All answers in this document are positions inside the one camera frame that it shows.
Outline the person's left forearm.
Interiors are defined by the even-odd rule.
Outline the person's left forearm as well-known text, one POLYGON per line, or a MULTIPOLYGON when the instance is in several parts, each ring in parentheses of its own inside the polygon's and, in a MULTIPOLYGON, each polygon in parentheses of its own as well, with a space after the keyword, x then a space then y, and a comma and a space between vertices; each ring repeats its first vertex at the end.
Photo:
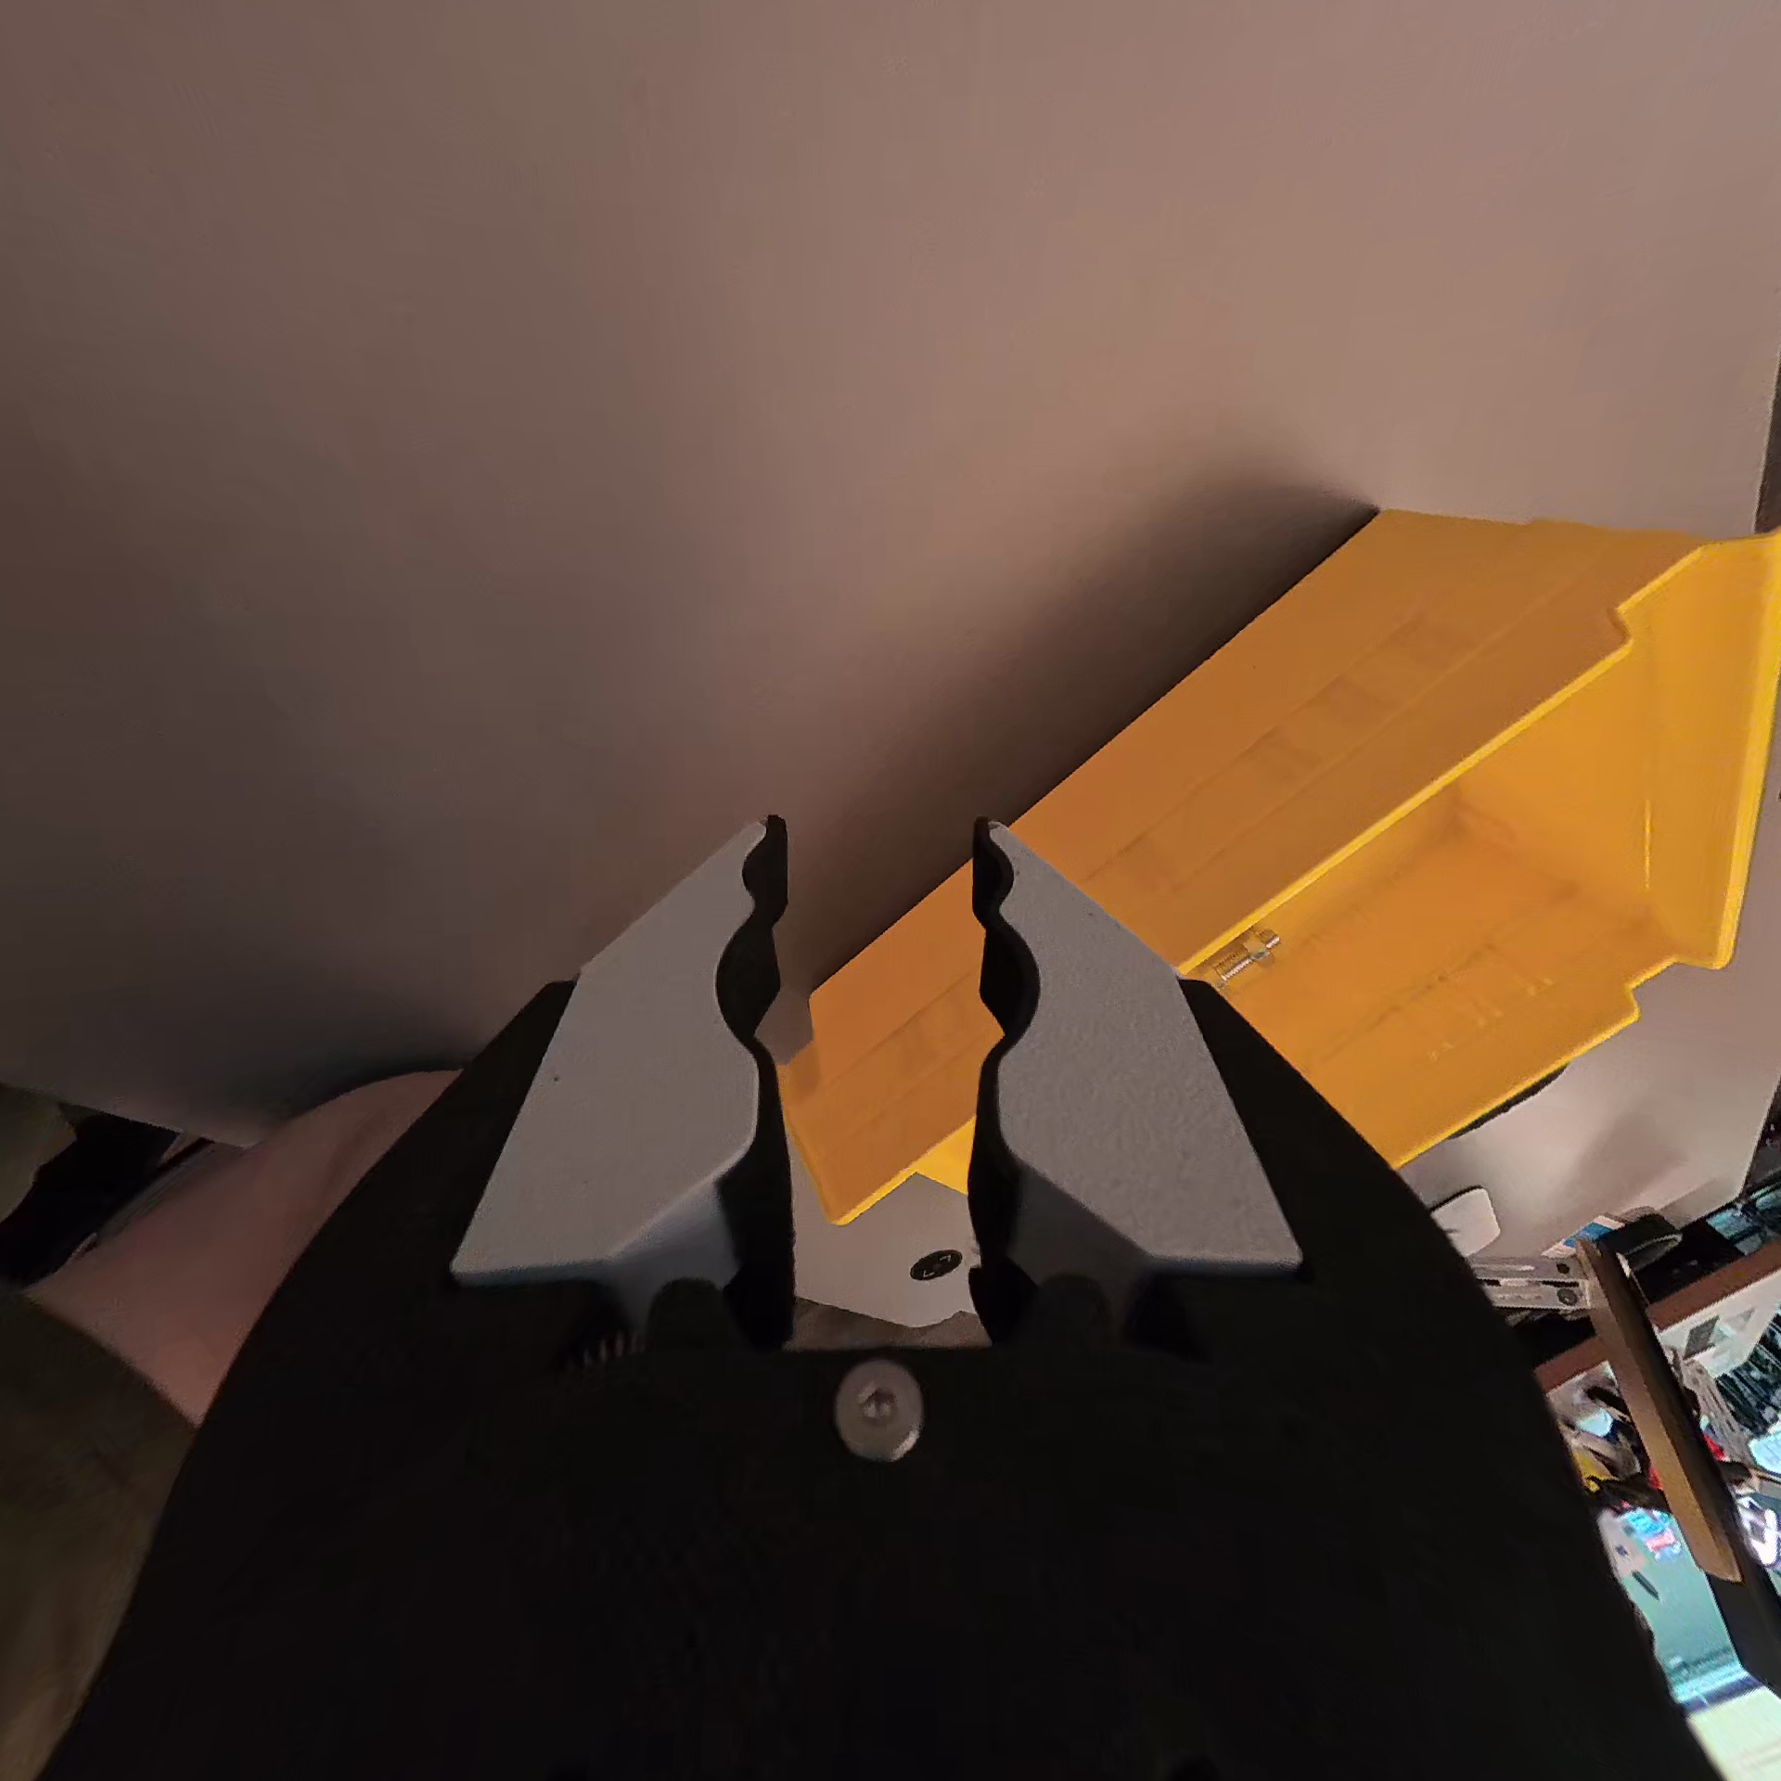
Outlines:
POLYGON ((196 1164, 26 1297, 139 1375, 196 1427, 267 1305, 345 1197, 456 1082, 354 1088, 215 1164, 196 1164))

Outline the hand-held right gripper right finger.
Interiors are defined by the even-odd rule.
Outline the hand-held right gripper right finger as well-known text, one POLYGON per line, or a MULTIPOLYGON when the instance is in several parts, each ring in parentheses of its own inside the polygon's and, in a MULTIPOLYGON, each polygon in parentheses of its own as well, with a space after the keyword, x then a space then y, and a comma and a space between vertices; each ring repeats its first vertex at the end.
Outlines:
POLYGON ((1011 1342, 1085 1283, 1130 1331, 1159 1281, 1291 1281, 1304 1255, 1182 973, 1005 824, 976 823, 983 1058, 968 1158, 976 1316, 1011 1342))

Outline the brown wooden board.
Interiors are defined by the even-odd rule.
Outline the brown wooden board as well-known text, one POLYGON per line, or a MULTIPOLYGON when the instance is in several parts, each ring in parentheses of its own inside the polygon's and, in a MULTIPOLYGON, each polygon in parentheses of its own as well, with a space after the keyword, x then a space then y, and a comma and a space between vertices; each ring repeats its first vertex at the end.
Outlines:
POLYGON ((1575 1257, 1588 1279, 1592 1327, 1616 1392, 1686 1548, 1710 1579, 1744 1585, 1749 1552, 1725 1476, 1701 1437, 1636 1279, 1616 1251, 1588 1238, 1577 1242, 1575 1257))

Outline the yellow plastic bin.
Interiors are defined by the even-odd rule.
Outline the yellow plastic bin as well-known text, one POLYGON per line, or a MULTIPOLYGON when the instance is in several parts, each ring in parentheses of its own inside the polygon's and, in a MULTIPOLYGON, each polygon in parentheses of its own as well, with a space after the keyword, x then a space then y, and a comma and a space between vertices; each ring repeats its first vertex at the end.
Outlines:
POLYGON ((1386 511, 1013 821, 1406 1166, 1733 960, 1777 535, 1386 511))

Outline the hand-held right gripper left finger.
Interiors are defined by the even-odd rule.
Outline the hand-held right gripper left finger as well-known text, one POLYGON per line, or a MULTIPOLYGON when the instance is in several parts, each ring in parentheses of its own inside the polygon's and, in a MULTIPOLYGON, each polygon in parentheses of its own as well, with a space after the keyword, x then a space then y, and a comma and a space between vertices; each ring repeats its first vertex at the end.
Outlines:
POLYGON ((786 823, 746 824, 577 975, 456 1246, 467 1288, 590 1284, 629 1335, 677 1283, 742 1338, 794 1320, 794 1192, 779 1075, 786 823))

